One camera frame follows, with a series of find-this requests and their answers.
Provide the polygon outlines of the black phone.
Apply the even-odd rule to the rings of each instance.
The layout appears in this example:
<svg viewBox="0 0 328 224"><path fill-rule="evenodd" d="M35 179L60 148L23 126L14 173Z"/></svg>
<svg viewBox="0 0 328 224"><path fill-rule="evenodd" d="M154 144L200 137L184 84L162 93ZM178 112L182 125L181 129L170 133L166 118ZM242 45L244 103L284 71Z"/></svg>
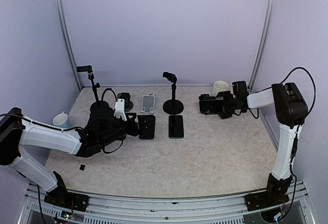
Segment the black phone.
<svg viewBox="0 0 328 224"><path fill-rule="evenodd" d="M139 139L154 139L156 117L154 115L137 115L137 118L139 126Z"/></svg>

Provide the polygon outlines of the black phone landscape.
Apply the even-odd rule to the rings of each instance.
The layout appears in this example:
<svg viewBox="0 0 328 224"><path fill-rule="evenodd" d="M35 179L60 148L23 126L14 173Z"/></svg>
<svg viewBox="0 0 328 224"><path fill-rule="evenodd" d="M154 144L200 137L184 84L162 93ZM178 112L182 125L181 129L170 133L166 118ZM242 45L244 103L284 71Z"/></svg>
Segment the black phone landscape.
<svg viewBox="0 0 328 224"><path fill-rule="evenodd" d="M218 114L218 104L216 100L200 100L199 112L204 115Z"/></svg>

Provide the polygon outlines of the black round base phone stand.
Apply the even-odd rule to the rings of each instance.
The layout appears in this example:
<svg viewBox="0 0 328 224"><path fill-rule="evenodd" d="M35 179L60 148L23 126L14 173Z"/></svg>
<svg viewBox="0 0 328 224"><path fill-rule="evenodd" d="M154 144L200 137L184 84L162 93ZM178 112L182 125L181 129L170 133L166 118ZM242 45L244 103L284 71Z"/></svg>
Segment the black round base phone stand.
<svg viewBox="0 0 328 224"><path fill-rule="evenodd" d="M131 101L131 95L127 92L121 92L117 95L118 99L123 99L125 102L125 112L129 112L133 109L133 102Z"/></svg>

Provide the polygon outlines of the silver folding phone stand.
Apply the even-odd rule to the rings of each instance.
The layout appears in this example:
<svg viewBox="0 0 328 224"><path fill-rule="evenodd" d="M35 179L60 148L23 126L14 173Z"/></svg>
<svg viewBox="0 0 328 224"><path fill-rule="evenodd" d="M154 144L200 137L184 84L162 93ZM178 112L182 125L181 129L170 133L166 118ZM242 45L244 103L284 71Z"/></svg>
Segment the silver folding phone stand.
<svg viewBox="0 0 328 224"><path fill-rule="evenodd" d="M143 95L141 99L141 113L144 114L153 114L156 106L156 95L147 94Z"/></svg>

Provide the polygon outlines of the black tall stand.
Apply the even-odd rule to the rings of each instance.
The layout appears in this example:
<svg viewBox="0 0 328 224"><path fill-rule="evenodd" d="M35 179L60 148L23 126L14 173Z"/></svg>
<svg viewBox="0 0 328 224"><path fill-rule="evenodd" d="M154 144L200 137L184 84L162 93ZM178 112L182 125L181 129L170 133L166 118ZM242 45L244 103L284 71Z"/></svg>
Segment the black tall stand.
<svg viewBox="0 0 328 224"><path fill-rule="evenodd" d="M164 72L162 76L172 83L171 85L172 96L171 99L168 99L164 102L163 111L170 115L178 115L182 113L184 106L181 101L176 99L177 77L175 74L169 72Z"/></svg>
<svg viewBox="0 0 328 224"><path fill-rule="evenodd" d="M109 107L109 105L106 101L100 100L98 97L97 89L100 88L100 84L94 82L94 73L92 70L92 66L91 65L77 66L76 70L78 73L87 72L88 79L91 81L92 91L93 91L93 94L95 97L95 102L91 105L90 111L93 112L93 111L98 110L99 108Z"/></svg>

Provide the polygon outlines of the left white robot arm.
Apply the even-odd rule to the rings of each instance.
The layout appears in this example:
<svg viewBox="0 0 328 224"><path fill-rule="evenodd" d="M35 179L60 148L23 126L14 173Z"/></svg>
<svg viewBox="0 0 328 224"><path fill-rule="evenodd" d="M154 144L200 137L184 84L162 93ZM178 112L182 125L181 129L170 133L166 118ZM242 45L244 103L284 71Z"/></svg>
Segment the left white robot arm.
<svg viewBox="0 0 328 224"><path fill-rule="evenodd" d="M24 147L37 146L77 157L107 153L105 148L111 143L123 141L128 135L139 135L136 113L125 113L125 104L124 96L116 97L114 108L97 97L90 107L87 125L66 129L39 123L25 117L20 108L14 107L1 114L1 165L13 168L42 188L50 200L66 206L72 195L62 177L46 169Z"/></svg>

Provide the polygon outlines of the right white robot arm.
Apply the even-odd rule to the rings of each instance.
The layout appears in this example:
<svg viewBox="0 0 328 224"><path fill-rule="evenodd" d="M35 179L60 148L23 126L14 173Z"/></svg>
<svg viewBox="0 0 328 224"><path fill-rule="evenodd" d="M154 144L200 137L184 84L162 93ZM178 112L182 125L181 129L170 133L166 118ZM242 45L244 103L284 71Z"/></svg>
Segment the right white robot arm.
<svg viewBox="0 0 328 224"><path fill-rule="evenodd" d="M244 81L234 82L232 91L219 92L219 116L230 118L238 110L240 113L274 106L280 127L279 146L275 165L269 174L262 201L272 206L286 194L292 179L294 158L298 139L305 119L312 111L295 83L285 79L255 93L250 93Z"/></svg>

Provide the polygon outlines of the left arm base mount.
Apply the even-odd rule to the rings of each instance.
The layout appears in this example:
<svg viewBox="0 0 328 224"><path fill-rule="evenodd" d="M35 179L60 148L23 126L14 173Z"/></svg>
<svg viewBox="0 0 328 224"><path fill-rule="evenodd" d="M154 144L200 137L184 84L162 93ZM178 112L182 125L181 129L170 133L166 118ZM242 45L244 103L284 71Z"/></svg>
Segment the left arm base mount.
<svg viewBox="0 0 328 224"><path fill-rule="evenodd" d="M48 194L45 196L44 201L54 206L73 211L86 212L89 203L89 196L72 192L67 192L64 195L58 196Z"/></svg>

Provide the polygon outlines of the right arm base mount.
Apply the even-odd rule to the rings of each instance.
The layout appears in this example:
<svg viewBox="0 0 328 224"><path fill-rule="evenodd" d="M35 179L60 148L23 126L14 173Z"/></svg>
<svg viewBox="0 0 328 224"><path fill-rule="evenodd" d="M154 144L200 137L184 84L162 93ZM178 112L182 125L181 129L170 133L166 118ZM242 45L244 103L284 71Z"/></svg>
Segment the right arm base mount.
<svg viewBox="0 0 328 224"><path fill-rule="evenodd" d="M255 211L280 205L283 202L288 202L290 200L287 194L272 195L267 191L247 194L244 199L248 211Z"/></svg>

